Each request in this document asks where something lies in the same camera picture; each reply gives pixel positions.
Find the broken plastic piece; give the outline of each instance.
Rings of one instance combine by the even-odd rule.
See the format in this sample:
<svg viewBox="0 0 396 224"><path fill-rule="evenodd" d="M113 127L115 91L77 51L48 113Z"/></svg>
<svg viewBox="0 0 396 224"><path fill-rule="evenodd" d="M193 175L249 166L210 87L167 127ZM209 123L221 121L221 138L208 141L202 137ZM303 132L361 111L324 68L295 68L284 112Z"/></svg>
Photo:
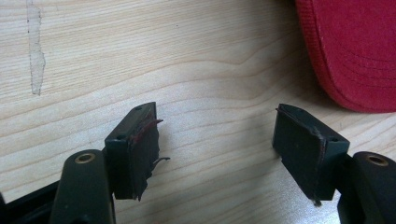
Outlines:
<svg viewBox="0 0 396 224"><path fill-rule="evenodd" d="M349 148L345 137L301 108L281 104L273 147L306 197L316 204L332 199L334 168Z"/></svg>
<svg viewBox="0 0 396 224"><path fill-rule="evenodd" d="M116 199L140 201L159 160L157 124L161 121L155 103L140 105L106 138L104 153Z"/></svg>

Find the wooden table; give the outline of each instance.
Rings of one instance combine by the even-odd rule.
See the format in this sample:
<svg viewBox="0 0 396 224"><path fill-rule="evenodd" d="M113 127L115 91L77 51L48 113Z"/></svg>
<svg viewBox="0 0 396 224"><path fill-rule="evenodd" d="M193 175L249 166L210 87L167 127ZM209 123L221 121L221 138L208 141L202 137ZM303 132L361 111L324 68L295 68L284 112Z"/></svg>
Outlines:
<svg viewBox="0 0 396 224"><path fill-rule="evenodd" d="M56 181L64 160L155 101L163 161L118 223L338 223L271 146L279 103L396 159L396 115L336 105L318 86L294 5L251 1L0 3L0 190Z"/></svg>

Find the black mount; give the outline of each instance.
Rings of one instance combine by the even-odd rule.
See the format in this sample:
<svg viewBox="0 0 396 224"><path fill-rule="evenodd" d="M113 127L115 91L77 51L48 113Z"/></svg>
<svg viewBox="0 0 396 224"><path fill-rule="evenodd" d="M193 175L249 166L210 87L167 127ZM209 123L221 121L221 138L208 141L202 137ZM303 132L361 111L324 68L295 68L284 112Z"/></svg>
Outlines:
<svg viewBox="0 0 396 224"><path fill-rule="evenodd" d="M0 197L0 223L113 224L112 194L138 199L159 158L155 103L132 109L105 140L100 151L70 156L61 180L11 203Z"/></svg>
<svg viewBox="0 0 396 224"><path fill-rule="evenodd" d="M351 158L345 137L292 105L277 109L273 147L316 205L341 192L341 223L395 223L395 161L373 152Z"/></svg>

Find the light wooden surface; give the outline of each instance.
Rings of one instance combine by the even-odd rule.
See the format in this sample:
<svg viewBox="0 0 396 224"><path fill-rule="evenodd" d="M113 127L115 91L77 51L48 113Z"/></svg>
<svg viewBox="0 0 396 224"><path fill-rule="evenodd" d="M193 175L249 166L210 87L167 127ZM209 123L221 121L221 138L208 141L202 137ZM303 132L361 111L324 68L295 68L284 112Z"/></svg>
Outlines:
<svg viewBox="0 0 396 224"><path fill-rule="evenodd" d="M350 155L396 159L396 115L347 111L318 86L292 1L6 0L0 16L7 202L59 179L68 156L101 149L132 107L151 101L172 160L142 202L116 201L118 223L338 223L339 195L314 207L272 150L279 103L334 128ZM32 48L45 60L40 95Z"/></svg>

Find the red cap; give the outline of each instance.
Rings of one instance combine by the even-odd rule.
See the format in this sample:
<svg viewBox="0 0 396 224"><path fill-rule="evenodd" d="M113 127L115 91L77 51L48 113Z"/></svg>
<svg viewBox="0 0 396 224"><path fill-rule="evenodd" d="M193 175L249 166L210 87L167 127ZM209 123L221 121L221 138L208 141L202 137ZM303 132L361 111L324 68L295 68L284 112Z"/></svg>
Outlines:
<svg viewBox="0 0 396 224"><path fill-rule="evenodd" d="M323 89L360 112L396 111L396 5L389 0L296 0Z"/></svg>

